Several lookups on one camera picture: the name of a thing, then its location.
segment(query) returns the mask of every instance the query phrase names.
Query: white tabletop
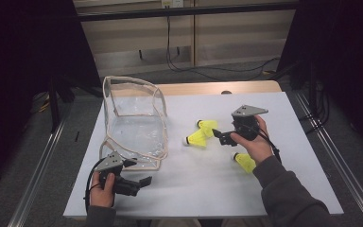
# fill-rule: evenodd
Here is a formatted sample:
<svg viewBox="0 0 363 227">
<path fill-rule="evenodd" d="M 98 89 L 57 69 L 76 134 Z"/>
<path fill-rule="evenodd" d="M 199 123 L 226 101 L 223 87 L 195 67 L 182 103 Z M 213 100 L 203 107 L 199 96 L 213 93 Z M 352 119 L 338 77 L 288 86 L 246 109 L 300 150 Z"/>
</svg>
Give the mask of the white tabletop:
<svg viewBox="0 0 363 227">
<path fill-rule="evenodd" d="M 168 157 L 158 171 L 123 171 L 138 181 L 152 176 L 152 184 L 137 197 L 115 196 L 117 216 L 127 218 L 240 218 L 265 216 L 261 186 L 231 159 L 240 147 L 221 146 L 216 138 L 207 148 L 185 147 L 182 138 L 194 132 L 197 120 L 214 119 L 220 131 L 232 131 L 231 113 L 243 104 L 268 109 L 266 120 L 283 165 L 296 173 L 311 195 L 323 201 L 331 214 L 342 208 L 285 93 L 244 95 L 166 96 Z M 85 218 L 84 190 L 88 175 L 98 161 L 105 137 L 103 107 L 96 120 L 89 147 L 64 211 L 68 218 Z"/>
</svg>

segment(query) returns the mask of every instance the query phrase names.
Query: transparent pouch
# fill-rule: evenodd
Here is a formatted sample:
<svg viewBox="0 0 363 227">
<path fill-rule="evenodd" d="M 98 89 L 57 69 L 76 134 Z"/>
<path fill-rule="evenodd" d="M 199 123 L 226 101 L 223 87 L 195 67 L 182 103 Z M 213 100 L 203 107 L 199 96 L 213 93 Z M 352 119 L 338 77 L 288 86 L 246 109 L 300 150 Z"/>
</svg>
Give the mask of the transparent pouch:
<svg viewBox="0 0 363 227">
<path fill-rule="evenodd" d="M 158 169 L 167 156 L 166 105 L 152 83 L 128 77 L 103 82 L 106 138 L 100 158 L 117 151 L 135 166 L 125 170 Z"/>
</svg>

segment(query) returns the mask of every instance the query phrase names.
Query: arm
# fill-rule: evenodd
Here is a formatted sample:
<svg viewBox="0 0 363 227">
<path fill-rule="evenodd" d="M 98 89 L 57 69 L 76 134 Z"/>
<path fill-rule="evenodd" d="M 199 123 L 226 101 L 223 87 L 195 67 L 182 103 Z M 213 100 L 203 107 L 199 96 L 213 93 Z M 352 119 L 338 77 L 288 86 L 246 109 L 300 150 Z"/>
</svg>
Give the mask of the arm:
<svg viewBox="0 0 363 227">
<path fill-rule="evenodd" d="M 99 184 L 99 173 L 93 175 L 93 184 L 91 188 L 91 202 L 87 214 L 87 226 L 110 227 L 113 226 L 116 210 L 112 209 L 114 195 L 112 188 L 114 185 L 114 174 L 108 175 L 105 182 L 105 188 L 102 189 Z"/>
<path fill-rule="evenodd" d="M 268 134 L 265 121 L 256 118 Z M 263 187 L 262 200 L 274 226 L 337 226 L 323 202 L 314 199 L 293 172 L 285 170 L 262 137 L 257 136 L 253 141 L 236 133 L 231 137 L 257 164 L 253 173 Z"/>
</svg>

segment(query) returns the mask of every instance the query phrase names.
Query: person's left hand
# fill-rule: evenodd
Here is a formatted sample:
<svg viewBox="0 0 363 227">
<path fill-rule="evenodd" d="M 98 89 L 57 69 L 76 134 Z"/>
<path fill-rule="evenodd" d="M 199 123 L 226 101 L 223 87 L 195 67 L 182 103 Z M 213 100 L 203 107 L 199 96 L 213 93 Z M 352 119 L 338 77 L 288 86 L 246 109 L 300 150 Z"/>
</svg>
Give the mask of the person's left hand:
<svg viewBox="0 0 363 227">
<path fill-rule="evenodd" d="M 93 206 L 102 206 L 102 207 L 112 207 L 114 194 L 112 192 L 114 185 L 114 174 L 108 174 L 107 180 L 105 182 L 105 188 L 102 189 L 99 183 L 99 173 L 94 172 L 93 175 L 93 183 L 92 185 L 96 185 L 90 190 L 90 205 Z"/>
</svg>

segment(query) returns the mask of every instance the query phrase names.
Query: dark gray sleeve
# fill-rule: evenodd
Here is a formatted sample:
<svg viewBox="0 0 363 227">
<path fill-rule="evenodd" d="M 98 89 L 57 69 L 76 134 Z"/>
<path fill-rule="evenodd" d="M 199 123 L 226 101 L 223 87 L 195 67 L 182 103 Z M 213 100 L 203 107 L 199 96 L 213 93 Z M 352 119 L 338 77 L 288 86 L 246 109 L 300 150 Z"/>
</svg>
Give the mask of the dark gray sleeve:
<svg viewBox="0 0 363 227">
<path fill-rule="evenodd" d="M 325 204 L 314 199 L 274 156 L 253 173 L 263 187 L 262 201 L 274 226 L 338 226 Z"/>
<path fill-rule="evenodd" d="M 101 206 L 90 206 L 87 214 L 87 227 L 112 227 L 116 210 Z"/>
</svg>

